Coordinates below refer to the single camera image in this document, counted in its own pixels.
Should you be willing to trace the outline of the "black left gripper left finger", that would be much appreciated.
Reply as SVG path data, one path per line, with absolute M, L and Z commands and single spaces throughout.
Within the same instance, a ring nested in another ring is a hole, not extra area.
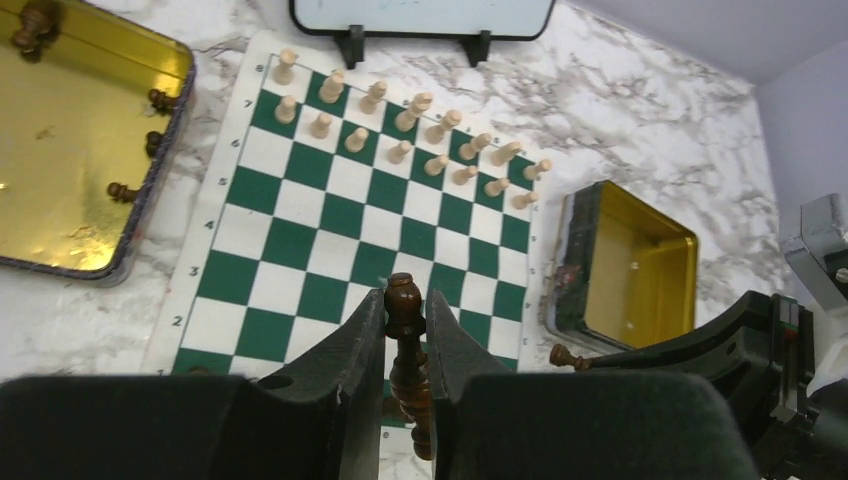
M 374 479 L 384 305 L 259 380 L 29 376 L 1 387 L 5 479 Z

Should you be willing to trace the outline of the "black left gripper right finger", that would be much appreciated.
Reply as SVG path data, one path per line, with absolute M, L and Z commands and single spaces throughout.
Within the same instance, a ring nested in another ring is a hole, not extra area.
M 516 373 L 426 300 L 437 479 L 755 479 L 704 379 L 644 370 Z

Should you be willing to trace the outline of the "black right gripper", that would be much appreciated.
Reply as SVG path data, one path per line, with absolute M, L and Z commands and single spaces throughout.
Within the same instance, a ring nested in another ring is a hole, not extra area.
M 844 314 L 831 316 L 794 299 L 748 291 L 702 327 L 645 348 L 591 358 L 587 368 L 703 377 L 739 423 L 770 421 L 755 443 L 761 478 L 847 477 Z

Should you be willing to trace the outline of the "tall dark chess piece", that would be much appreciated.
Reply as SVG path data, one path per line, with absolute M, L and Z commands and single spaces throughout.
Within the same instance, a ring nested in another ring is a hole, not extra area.
M 428 360 L 420 337 L 426 332 L 422 316 L 422 295 L 407 272 L 388 277 L 384 292 L 388 315 L 386 336 L 397 342 L 389 380 L 393 397 L 403 414 L 414 424 L 411 432 L 415 454 L 426 461 L 434 458 L 431 445 L 432 395 L 427 369 Z

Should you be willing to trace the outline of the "dark pawn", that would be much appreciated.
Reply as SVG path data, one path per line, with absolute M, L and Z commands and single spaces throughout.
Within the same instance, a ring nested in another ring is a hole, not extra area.
M 592 360 L 583 356 L 575 356 L 563 344 L 555 344 L 549 353 L 549 363 L 557 367 L 572 367 L 575 371 L 586 371 L 592 368 Z

